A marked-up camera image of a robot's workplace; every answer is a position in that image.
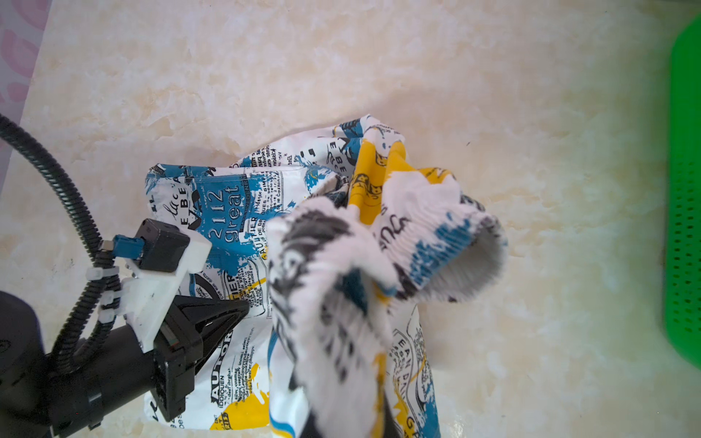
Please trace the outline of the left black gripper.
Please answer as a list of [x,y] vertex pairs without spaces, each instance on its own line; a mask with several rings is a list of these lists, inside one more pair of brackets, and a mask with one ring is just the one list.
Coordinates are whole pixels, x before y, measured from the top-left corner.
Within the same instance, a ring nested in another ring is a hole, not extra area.
[[166,422],[184,413],[186,398],[195,389],[195,374],[250,311],[244,299],[176,296],[175,306],[184,317],[167,317],[153,348],[152,396]]

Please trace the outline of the colourful printed white shirt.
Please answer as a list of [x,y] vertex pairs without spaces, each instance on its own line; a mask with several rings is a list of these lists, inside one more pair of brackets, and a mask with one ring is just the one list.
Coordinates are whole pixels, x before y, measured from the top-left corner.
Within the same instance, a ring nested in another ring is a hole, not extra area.
[[226,168],[158,164],[155,219],[212,250],[185,297],[244,300],[171,426],[277,437],[438,437],[419,305],[461,303],[507,259],[498,219],[372,116],[272,142]]

